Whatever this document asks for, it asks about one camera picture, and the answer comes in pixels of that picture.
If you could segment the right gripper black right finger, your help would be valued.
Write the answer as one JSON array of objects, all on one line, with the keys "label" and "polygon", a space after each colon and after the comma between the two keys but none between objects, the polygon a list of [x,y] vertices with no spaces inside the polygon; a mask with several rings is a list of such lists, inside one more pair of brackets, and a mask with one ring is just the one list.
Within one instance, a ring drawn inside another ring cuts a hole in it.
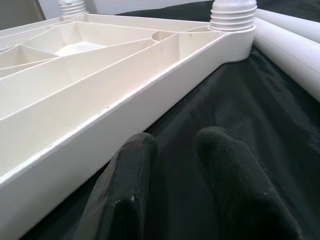
[{"label": "right gripper black right finger", "polygon": [[226,240],[305,240],[298,216],[250,148],[224,128],[196,135]]}]

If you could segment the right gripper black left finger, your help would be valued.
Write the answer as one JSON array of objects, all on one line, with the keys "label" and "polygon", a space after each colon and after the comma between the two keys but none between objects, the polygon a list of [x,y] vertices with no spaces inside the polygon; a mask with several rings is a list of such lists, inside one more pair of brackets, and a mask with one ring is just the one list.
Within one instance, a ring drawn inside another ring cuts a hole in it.
[{"label": "right gripper black left finger", "polygon": [[130,137],[97,179],[75,231],[76,240],[142,240],[155,138]]}]

